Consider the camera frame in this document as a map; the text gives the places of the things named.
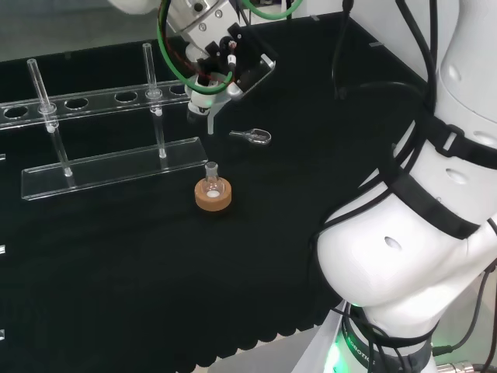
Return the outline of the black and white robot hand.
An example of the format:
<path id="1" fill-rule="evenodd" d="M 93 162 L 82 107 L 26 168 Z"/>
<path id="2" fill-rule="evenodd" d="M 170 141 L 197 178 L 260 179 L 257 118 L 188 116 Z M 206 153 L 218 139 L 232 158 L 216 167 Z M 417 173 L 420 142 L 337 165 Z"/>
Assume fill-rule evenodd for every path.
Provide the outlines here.
<path id="1" fill-rule="evenodd" d="M 214 95 L 185 87 L 189 97 L 187 120 L 193 124 L 215 116 L 226 103 L 242 99 L 276 67 L 276 54 L 249 27 L 238 23 L 232 23 L 204 51 L 190 44 L 186 56 L 195 71 L 189 80 L 197 87 L 218 88 L 232 73 L 227 87 Z"/>

